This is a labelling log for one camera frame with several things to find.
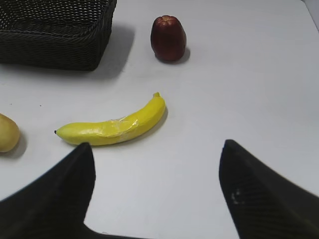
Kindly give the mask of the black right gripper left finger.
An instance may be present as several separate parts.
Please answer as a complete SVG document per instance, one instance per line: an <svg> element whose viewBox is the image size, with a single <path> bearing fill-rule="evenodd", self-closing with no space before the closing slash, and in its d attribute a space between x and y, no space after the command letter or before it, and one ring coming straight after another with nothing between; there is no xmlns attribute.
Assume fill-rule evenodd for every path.
<svg viewBox="0 0 319 239"><path fill-rule="evenodd" d="M82 143L38 179L0 202L2 239L115 239L84 224L95 185L92 148Z"/></svg>

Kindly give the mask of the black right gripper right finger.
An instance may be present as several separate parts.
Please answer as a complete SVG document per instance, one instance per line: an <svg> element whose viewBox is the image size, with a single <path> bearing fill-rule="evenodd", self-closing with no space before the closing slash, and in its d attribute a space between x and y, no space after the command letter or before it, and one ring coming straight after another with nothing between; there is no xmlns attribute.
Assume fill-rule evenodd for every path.
<svg viewBox="0 0 319 239"><path fill-rule="evenodd" d="M219 182L241 239L317 239L319 198L284 178L232 139Z"/></svg>

